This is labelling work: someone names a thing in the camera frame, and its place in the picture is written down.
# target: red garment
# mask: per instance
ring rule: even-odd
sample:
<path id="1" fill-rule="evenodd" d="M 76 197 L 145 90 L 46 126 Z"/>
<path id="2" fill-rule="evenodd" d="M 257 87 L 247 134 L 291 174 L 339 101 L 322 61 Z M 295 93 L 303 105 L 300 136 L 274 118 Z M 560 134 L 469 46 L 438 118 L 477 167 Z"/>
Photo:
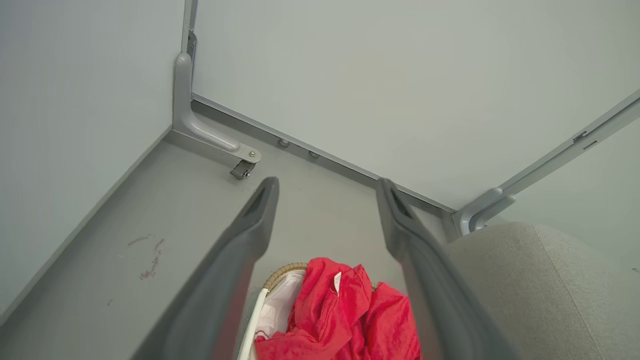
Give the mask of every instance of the red garment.
<path id="1" fill-rule="evenodd" d="M 339 295 L 333 277 L 342 272 Z M 420 359 L 420 343 L 407 296 L 326 258 L 309 262 L 286 333 L 255 341 L 259 360 Z"/>

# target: floor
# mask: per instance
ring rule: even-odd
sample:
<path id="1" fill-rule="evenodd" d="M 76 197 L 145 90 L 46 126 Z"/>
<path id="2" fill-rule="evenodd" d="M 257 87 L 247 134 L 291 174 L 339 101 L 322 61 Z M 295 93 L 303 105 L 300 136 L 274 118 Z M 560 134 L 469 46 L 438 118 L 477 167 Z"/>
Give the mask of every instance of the floor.
<path id="1" fill-rule="evenodd" d="M 128 359 L 267 176 L 279 177 L 280 200 L 250 293 L 280 266 L 319 256 L 361 263 L 372 280 L 406 291 L 370 186 L 232 129 L 226 115 L 208 116 L 262 152 L 251 177 L 235 179 L 235 158 L 171 132 L 0 328 L 0 358 Z M 449 216 L 429 206 L 416 212 L 440 241 L 451 239 Z"/>

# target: label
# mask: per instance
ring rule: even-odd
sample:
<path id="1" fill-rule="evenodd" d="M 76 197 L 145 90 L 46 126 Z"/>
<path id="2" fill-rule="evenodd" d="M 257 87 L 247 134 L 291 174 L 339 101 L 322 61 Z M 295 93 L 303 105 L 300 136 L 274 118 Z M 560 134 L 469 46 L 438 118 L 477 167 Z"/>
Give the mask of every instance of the label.
<path id="1" fill-rule="evenodd" d="M 335 293 L 340 296 L 340 279 L 342 278 L 342 272 L 335 274 L 333 277 L 333 287 L 335 288 Z"/>

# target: crumpled red clothing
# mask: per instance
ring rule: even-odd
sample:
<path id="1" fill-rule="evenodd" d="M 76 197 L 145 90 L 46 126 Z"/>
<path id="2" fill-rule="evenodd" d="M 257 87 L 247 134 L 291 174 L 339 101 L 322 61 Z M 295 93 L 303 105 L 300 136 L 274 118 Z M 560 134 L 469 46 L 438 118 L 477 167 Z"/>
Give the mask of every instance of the crumpled red clothing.
<path id="1" fill-rule="evenodd" d="M 258 337 L 255 349 L 259 360 L 421 358 L 409 298 L 382 282 L 372 293 L 362 265 L 327 258 L 309 262 L 287 332 Z"/>

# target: red cloth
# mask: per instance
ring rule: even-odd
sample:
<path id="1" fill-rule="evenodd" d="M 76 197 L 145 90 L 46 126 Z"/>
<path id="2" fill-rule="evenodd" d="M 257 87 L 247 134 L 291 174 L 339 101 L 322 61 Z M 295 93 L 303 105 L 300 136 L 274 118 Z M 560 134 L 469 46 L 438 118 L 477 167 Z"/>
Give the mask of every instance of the red cloth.
<path id="1" fill-rule="evenodd" d="M 372 294 L 362 265 L 326 258 L 309 262 L 287 332 L 258 337 L 255 349 L 259 360 L 420 359 L 408 297 L 382 282 Z"/>

